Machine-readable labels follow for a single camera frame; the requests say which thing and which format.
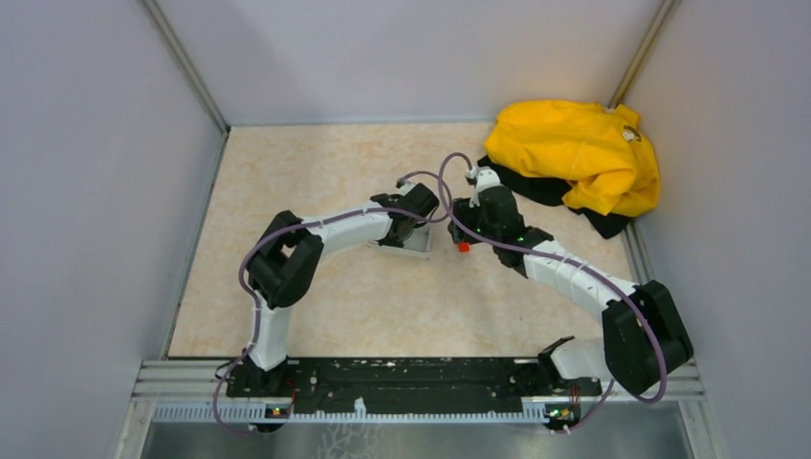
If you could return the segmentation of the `white cardboard box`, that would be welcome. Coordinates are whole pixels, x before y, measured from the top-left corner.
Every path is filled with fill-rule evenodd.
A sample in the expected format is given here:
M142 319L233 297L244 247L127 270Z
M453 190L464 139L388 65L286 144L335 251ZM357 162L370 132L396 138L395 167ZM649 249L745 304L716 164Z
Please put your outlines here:
M432 248L432 227L423 226L415 229L404 241L401 247L378 245L377 251L382 253L428 260Z

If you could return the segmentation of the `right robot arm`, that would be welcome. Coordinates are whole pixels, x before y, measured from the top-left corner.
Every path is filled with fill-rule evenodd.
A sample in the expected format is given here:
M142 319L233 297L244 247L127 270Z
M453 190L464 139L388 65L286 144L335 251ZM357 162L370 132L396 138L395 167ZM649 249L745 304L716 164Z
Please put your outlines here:
M598 339L564 337L538 355L538 380L551 394L581 378L613 381L637 400L664 398L669 374L693 355L668 288L606 273L568 251L549 232L529 226L505 186L449 205L454 242L486 243L500 263L555 289L602 328Z

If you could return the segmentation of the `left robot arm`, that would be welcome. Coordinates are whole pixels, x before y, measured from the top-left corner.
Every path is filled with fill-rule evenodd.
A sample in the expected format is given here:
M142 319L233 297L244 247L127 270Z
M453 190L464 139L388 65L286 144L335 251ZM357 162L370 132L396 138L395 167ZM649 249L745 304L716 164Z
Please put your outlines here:
M426 257L438 207L427 186L404 182L394 194L374 195L338 214L278 213L240 266L240 286L254 300L252 337L241 364L252 387L265 396L284 388L292 308L308 292L323 257L360 245Z

